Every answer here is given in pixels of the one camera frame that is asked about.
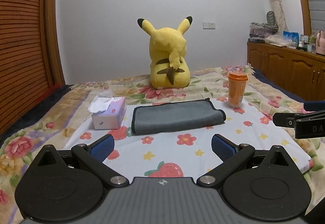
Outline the purple and grey microfiber towel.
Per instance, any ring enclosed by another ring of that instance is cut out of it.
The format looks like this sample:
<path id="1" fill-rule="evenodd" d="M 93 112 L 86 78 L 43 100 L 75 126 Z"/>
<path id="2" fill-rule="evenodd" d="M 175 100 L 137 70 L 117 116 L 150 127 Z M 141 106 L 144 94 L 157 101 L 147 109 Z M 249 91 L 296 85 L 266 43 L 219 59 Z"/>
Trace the purple and grey microfiber towel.
<path id="1" fill-rule="evenodd" d="M 225 120 L 226 113 L 206 98 L 136 107 L 131 129 L 134 135 L 149 135 L 209 127 L 223 124 Z"/>

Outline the pink tissue box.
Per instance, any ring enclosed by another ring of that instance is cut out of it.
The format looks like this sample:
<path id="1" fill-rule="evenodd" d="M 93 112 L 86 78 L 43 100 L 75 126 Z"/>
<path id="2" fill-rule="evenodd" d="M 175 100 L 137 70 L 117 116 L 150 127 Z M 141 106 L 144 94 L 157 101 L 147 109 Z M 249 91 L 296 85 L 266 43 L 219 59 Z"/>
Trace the pink tissue box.
<path id="1" fill-rule="evenodd" d="M 126 112 L 125 97 L 96 96 L 88 111 L 91 113 L 95 130 L 119 129 Z"/>

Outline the brown wooden sideboard cabinet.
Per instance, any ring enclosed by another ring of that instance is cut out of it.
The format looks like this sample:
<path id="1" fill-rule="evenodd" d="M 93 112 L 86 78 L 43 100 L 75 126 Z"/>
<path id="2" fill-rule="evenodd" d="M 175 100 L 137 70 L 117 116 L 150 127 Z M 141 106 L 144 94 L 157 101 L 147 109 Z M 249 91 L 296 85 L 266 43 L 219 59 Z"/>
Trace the brown wooden sideboard cabinet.
<path id="1" fill-rule="evenodd" d="M 248 42 L 247 62 L 268 80 L 304 100 L 324 100 L 322 55 Z"/>

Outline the white fruit print cloth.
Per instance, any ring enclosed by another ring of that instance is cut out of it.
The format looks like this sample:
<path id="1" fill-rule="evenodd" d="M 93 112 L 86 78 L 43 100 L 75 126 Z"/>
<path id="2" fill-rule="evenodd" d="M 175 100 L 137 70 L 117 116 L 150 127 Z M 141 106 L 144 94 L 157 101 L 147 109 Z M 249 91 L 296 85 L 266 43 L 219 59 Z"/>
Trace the white fruit print cloth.
<path id="1" fill-rule="evenodd" d="M 65 145 L 91 144 L 105 134 L 114 137 L 115 147 L 103 163 L 132 181 L 135 177 L 200 176 L 219 166 L 238 152 L 240 144 L 268 152 L 272 146 L 282 146 L 302 173 L 313 165 L 307 154 L 280 127 L 250 103 L 240 109 L 227 106 L 225 100 L 213 99 L 216 109 L 226 114 L 223 124 L 170 133 L 135 135 L 132 132 L 134 106 L 127 106 L 119 129 L 95 130 L 88 118 L 73 133 Z"/>

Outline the floral bed sheet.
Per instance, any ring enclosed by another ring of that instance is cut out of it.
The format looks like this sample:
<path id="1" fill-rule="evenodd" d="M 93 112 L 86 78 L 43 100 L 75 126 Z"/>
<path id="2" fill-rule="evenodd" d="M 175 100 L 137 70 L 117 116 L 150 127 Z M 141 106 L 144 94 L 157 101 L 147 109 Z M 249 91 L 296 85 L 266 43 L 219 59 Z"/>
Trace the floral bed sheet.
<path id="1" fill-rule="evenodd" d="M 228 72 L 244 72 L 248 76 L 242 100 L 266 115 L 270 121 L 277 112 L 303 112 L 300 99 L 286 95 L 249 66 L 210 68 L 194 72 L 188 87 L 156 91 L 145 75 L 129 79 L 77 84 L 60 92 L 59 100 L 40 104 L 1 142 L 1 223 L 19 223 L 22 216 L 16 206 L 14 191 L 23 174 L 40 149 L 52 144 L 58 149 L 88 118 L 90 102 L 96 96 L 125 97 L 127 106 L 158 105 L 173 101 L 210 98 L 225 100 L 228 107 Z M 296 140 L 292 129 L 284 129 L 311 156 L 313 165 L 304 174 L 312 190 L 311 207 L 324 198 L 324 140 Z"/>

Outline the orange plastic cup with lid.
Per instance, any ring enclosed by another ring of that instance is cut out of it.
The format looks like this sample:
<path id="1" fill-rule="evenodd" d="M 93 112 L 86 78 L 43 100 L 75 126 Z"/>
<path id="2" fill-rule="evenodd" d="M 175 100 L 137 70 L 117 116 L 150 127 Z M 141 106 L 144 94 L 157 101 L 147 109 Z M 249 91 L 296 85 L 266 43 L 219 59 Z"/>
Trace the orange plastic cup with lid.
<path id="1" fill-rule="evenodd" d="M 228 72 L 228 102 L 234 107 L 241 107 L 248 76 L 244 72 Z"/>

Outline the blue and white package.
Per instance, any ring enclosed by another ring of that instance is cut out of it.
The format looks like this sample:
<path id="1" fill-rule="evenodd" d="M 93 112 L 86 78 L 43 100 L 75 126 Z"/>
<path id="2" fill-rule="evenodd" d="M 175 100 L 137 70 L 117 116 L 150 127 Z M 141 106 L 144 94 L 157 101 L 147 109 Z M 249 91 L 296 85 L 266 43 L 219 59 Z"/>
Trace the blue and white package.
<path id="1" fill-rule="evenodd" d="M 299 33 L 283 31 L 283 38 L 287 47 L 296 48 L 299 45 Z"/>

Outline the stack of clutter on cabinet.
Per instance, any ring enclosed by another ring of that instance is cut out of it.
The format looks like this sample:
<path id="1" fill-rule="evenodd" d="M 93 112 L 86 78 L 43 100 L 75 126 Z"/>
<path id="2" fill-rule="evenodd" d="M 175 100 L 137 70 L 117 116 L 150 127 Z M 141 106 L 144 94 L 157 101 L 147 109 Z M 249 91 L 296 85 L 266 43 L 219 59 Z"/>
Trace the stack of clutter on cabinet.
<path id="1" fill-rule="evenodd" d="M 265 38 L 278 32 L 277 26 L 261 23 L 251 23 L 249 27 L 248 42 L 265 43 Z"/>

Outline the yellow Pikachu plush toy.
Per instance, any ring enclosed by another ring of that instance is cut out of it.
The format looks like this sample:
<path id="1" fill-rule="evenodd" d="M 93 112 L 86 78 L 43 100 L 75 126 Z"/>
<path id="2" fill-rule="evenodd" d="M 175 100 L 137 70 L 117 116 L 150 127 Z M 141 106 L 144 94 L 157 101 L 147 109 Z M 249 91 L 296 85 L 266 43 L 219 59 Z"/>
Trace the yellow Pikachu plush toy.
<path id="1" fill-rule="evenodd" d="M 188 16 L 177 29 L 155 29 L 146 19 L 137 20 L 139 27 L 150 36 L 150 83 L 154 89 L 180 89 L 190 83 L 190 70 L 184 59 L 187 41 L 183 35 L 192 21 L 192 17 Z"/>

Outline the brown wooden louvered wardrobe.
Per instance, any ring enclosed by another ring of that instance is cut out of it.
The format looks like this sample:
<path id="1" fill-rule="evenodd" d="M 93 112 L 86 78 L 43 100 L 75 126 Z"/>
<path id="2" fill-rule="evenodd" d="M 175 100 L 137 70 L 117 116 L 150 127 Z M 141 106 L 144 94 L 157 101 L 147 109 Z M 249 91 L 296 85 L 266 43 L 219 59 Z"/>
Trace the brown wooden louvered wardrobe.
<path id="1" fill-rule="evenodd" d="M 45 0 L 1 0 L 1 133 L 52 88 Z"/>

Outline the white wall switch plate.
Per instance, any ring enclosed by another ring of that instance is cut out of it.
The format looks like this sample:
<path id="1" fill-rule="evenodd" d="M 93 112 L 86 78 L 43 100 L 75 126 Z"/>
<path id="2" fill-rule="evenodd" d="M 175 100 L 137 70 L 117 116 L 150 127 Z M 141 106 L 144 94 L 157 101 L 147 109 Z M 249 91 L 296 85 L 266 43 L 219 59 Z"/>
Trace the white wall switch plate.
<path id="1" fill-rule="evenodd" d="M 202 27 L 204 30 L 215 30 L 216 29 L 216 24 L 212 22 L 202 22 Z"/>

